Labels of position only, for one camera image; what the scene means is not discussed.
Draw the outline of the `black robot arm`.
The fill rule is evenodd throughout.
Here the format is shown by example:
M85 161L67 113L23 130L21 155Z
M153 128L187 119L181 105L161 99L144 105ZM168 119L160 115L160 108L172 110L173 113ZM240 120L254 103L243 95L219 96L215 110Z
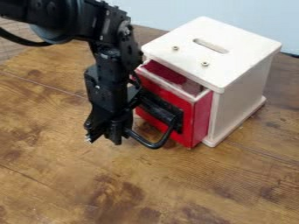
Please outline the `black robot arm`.
M24 46L44 47L73 39L88 43L95 58L84 72L92 109L84 122L87 140L105 137L120 145L132 129L140 80L131 79L143 63L131 17L104 0L0 0L0 18L27 23L35 42L0 28L0 37Z

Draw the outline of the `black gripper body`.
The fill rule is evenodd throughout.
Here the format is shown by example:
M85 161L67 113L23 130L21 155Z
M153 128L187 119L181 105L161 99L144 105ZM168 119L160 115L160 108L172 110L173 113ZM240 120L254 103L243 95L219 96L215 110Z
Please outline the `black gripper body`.
M91 66L84 73L84 81L91 103L91 112L84 122L85 139L93 143L105 134L108 124L119 120L123 124L124 114L133 113L140 88L128 86L127 81L113 84L105 83L99 77L96 66Z

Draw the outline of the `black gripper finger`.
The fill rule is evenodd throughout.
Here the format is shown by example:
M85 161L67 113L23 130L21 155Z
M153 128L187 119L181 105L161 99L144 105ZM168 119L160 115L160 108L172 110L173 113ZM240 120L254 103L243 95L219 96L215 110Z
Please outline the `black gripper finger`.
M108 139L115 145L121 144L123 136L123 124L119 120L112 120L107 126L105 139Z
M128 112L124 114L124 121L123 121L123 137L124 138L129 138L132 126L133 126L133 113Z

